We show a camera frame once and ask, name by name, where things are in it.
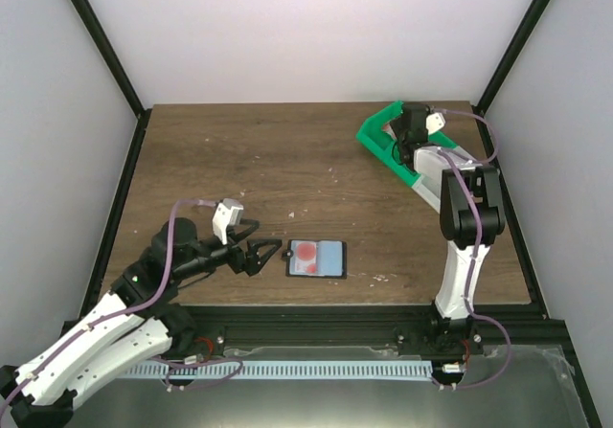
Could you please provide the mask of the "black leather card holder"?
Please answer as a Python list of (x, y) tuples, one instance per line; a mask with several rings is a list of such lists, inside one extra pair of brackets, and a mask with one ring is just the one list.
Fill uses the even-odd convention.
[(344, 280), (348, 275), (347, 243), (341, 240), (291, 239), (282, 260), (292, 278)]

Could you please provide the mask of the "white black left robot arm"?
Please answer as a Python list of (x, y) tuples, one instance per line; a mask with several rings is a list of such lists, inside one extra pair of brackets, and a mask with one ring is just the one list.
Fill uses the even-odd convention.
[(1, 369), (3, 414), (19, 427), (63, 427), (91, 395), (131, 367), (166, 353), (186, 352), (195, 322), (174, 302), (180, 284), (221, 266), (258, 274), (281, 248), (251, 238), (260, 223), (243, 219), (225, 240), (201, 239), (185, 217), (166, 222), (141, 256), (92, 309), (52, 346), (19, 367)]

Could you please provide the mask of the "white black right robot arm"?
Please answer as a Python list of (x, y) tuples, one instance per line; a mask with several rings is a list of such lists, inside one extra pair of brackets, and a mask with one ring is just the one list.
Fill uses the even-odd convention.
[(442, 319), (455, 322), (473, 314), (479, 271), (506, 217), (497, 169), (461, 147), (434, 141), (444, 124), (442, 110), (404, 102), (389, 129), (393, 157), (419, 176), (424, 199), (439, 214), (447, 256), (434, 306)]

